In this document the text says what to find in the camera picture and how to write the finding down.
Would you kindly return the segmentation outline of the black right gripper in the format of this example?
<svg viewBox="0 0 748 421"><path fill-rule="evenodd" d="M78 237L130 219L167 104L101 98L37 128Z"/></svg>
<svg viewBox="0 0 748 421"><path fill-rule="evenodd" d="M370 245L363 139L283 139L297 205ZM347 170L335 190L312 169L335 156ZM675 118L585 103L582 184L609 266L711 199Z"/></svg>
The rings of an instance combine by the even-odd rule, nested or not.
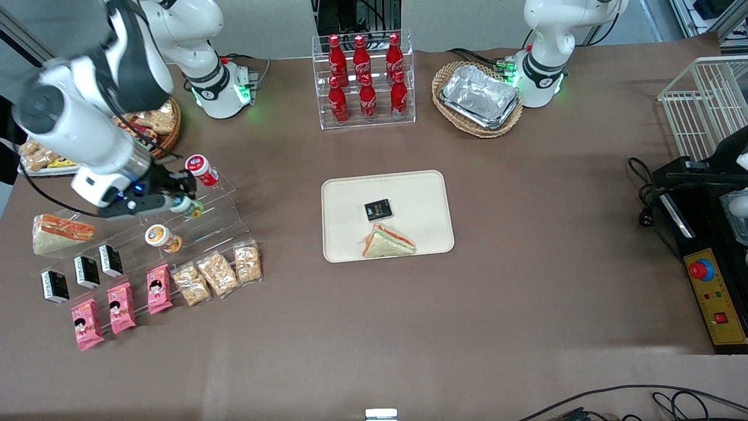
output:
<svg viewBox="0 0 748 421"><path fill-rule="evenodd" d="M174 199L195 199L196 194L197 181L189 170L171 171L163 164L152 164L129 186L105 190L105 206L98 209L97 216L116 220L170 212Z"/></svg>

